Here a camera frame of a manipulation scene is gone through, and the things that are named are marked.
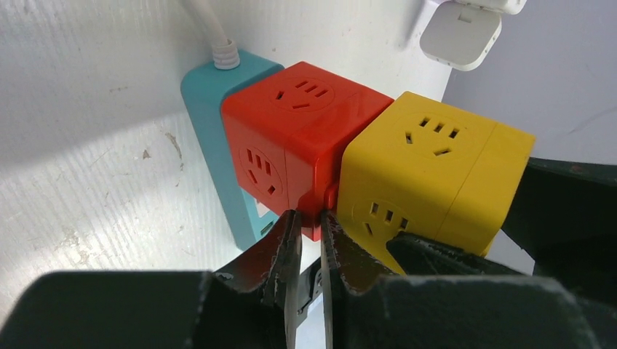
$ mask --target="cord strain relief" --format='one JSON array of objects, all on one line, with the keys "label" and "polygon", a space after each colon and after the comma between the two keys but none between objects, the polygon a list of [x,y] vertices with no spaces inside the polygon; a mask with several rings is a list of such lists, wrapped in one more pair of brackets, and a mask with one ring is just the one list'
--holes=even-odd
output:
[{"label": "cord strain relief", "polygon": [[240,65],[238,47],[233,40],[227,39],[225,46],[212,46],[214,66],[217,69],[228,71]]}]

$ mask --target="red cube socket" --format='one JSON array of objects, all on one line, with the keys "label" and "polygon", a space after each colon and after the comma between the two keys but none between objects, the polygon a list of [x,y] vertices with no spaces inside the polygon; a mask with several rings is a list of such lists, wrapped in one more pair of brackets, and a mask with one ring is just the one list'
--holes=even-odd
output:
[{"label": "red cube socket", "polygon": [[240,186],[277,214],[300,211],[318,241],[345,148],[392,102],[305,62],[227,97],[221,114]]}]

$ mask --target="white wall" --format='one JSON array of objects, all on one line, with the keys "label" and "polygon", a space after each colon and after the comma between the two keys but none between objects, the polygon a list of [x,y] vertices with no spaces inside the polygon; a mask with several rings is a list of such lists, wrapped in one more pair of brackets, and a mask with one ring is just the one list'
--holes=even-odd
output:
[{"label": "white wall", "polygon": [[617,1],[530,0],[444,102],[538,137],[534,156],[617,164]]},{"label": "white wall", "polygon": [[[450,74],[418,49],[434,11],[421,0],[213,5],[240,47],[393,97],[439,100]],[[176,0],[0,0],[0,323],[50,270],[217,268],[239,253],[179,91],[207,58]]]}]

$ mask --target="teal power strip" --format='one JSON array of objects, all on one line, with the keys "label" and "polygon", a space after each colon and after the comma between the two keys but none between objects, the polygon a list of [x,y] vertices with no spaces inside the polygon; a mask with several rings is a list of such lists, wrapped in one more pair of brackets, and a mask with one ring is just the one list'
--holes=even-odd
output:
[{"label": "teal power strip", "polygon": [[220,71],[214,63],[208,63],[189,71],[180,85],[229,227],[236,245],[242,250],[268,233],[278,217],[262,209],[249,193],[239,187],[220,106],[229,95],[282,69],[278,63],[240,51],[237,68]]}]

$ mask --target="white power cord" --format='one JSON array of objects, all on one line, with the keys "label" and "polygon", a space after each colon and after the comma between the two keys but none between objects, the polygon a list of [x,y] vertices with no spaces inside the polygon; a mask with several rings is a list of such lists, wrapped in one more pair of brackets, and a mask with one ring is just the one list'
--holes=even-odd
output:
[{"label": "white power cord", "polygon": [[234,69],[240,64],[238,48],[233,40],[230,40],[223,27],[218,22],[216,14],[209,0],[186,0],[189,9],[195,11],[206,29],[206,35],[212,46],[214,66],[217,69]]}]

